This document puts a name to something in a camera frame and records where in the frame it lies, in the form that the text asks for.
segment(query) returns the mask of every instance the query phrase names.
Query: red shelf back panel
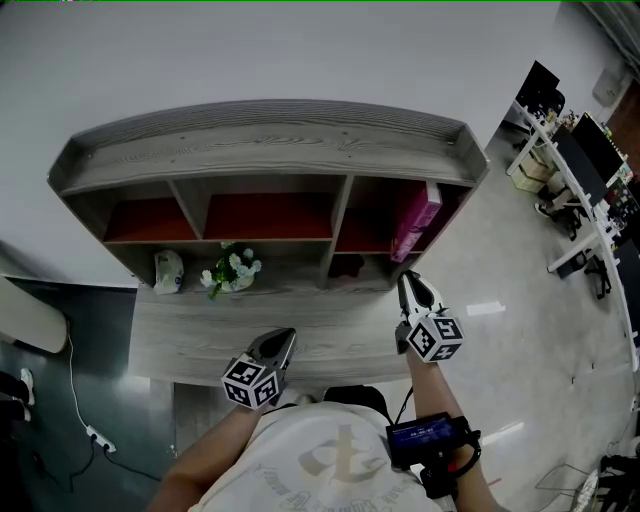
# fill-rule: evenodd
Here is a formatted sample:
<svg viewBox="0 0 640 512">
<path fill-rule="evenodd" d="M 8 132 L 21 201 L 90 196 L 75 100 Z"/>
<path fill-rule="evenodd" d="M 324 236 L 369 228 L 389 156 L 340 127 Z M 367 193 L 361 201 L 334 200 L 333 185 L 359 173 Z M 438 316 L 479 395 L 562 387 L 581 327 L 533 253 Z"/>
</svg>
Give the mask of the red shelf back panel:
<svg viewBox="0 0 640 512">
<path fill-rule="evenodd" d="M 391 250 L 391 220 L 386 211 L 347 209 L 335 252 L 388 254 Z"/>
<path fill-rule="evenodd" d="M 189 240 L 196 236 L 172 197 L 119 202 L 104 236 L 105 242 Z"/>
<path fill-rule="evenodd" d="M 331 240 L 331 194 L 221 194 L 209 203 L 205 240 Z"/>
</svg>

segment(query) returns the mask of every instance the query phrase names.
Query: black and white marker cube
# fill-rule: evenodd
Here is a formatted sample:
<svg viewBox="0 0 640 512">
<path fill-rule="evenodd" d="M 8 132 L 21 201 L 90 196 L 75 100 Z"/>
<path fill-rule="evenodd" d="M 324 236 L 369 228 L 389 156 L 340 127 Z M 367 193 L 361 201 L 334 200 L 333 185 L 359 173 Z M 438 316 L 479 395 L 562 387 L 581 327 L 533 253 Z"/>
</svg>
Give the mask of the black and white marker cube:
<svg viewBox="0 0 640 512">
<path fill-rule="evenodd" d="M 232 359 L 222 376 L 227 398 L 250 409 L 258 409 L 280 392 L 275 371 L 268 371 L 243 354 Z"/>
<path fill-rule="evenodd" d="M 464 342 L 460 322 L 454 317 L 421 318 L 407 341 L 425 363 L 451 359 Z"/>
</svg>

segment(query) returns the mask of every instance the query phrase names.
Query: white t-shirt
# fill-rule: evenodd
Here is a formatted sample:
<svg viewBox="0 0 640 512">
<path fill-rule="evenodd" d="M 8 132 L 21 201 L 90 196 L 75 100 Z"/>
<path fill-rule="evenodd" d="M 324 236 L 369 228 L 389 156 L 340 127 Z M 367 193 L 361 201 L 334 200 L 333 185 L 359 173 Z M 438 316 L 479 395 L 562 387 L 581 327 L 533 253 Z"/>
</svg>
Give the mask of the white t-shirt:
<svg viewBox="0 0 640 512">
<path fill-rule="evenodd" d="M 415 475 L 391 467 L 386 423 L 333 402 L 267 414 L 190 512 L 441 512 Z"/>
</svg>

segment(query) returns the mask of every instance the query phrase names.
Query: pink box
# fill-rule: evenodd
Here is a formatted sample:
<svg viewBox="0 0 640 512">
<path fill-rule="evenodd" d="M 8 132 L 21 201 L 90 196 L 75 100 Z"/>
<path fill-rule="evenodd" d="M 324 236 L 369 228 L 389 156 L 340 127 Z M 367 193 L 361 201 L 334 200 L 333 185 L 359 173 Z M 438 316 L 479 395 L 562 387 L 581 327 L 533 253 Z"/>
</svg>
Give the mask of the pink box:
<svg viewBox="0 0 640 512">
<path fill-rule="evenodd" d="M 427 182 L 417 194 L 406 199 L 407 203 L 399 210 L 391 247 L 391 261 L 396 263 L 405 260 L 442 206 L 440 189 L 432 182 Z"/>
</svg>

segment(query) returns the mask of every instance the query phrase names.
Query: white wall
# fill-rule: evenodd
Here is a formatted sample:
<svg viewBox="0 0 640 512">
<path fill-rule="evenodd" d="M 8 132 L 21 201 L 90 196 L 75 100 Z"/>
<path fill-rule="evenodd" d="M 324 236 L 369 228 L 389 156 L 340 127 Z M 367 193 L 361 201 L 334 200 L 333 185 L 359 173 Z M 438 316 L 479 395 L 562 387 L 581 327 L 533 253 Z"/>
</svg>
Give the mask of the white wall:
<svg viewBox="0 0 640 512">
<path fill-rule="evenodd" d="M 486 145 L 557 4 L 6 5 L 0 241 L 42 277 L 130 284 L 48 189 L 69 136 L 128 116 L 256 98 L 441 114 Z"/>
<path fill-rule="evenodd" d="M 560 79 L 558 90 L 566 99 L 563 113 L 569 109 L 578 115 L 589 111 L 606 122 L 615 105 L 604 108 L 592 95 L 602 71 L 608 69 L 624 78 L 627 87 L 631 83 L 631 75 L 625 73 L 622 57 L 580 4 L 560 5 L 553 30 L 541 45 L 537 59 Z"/>
</svg>

